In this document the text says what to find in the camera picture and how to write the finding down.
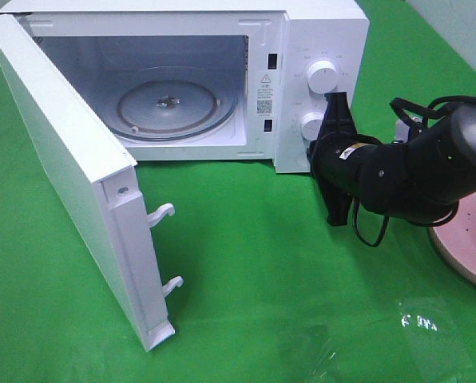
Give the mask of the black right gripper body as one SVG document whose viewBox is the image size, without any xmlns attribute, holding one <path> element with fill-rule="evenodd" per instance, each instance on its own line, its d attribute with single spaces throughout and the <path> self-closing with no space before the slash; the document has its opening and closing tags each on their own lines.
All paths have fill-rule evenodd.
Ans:
<svg viewBox="0 0 476 383">
<path fill-rule="evenodd" d="M 311 143 L 311 174 L 325 199 L 373 199 L 382 192 L 374 167 L 382 143 L 371 136 L 327 132 Z"/>
</svg>

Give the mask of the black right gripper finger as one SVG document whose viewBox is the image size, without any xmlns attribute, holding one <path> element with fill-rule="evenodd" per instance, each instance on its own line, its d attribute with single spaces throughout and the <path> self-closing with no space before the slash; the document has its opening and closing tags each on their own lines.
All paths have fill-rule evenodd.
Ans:
<svg viewBox="0 0 476 383">
<path fill-rule="evenodd" d="M 339 134 L 351 136 L 356 134 L 355 122 L 351 115 L 346 92 L 326 93 L 327 108 L 319 130 L 319 138 Z"/>
<path fill-rule="evenodd" d="M 327 181 L 322 181 L 319 189 L 327 208 L 327 222 L 333 227 L 346 226 L 352 197 Z"/>
</svg>

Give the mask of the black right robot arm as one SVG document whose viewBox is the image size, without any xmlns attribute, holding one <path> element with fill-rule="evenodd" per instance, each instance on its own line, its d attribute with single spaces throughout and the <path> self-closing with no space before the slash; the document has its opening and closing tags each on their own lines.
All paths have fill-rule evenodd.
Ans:
<svg viewBox="0 0 476 383">
<path fill-rule="evenodd" d="M 368 211 L 430 225 L 476 192 L 476 97 L 447 96 L 428 106 L 395 98 L 406 142 L 384 144 L 357 132 L 345 92 L 327 110 L 307 157 L 332 226 L 347 224 L 353 199 Z"/>
</svg>

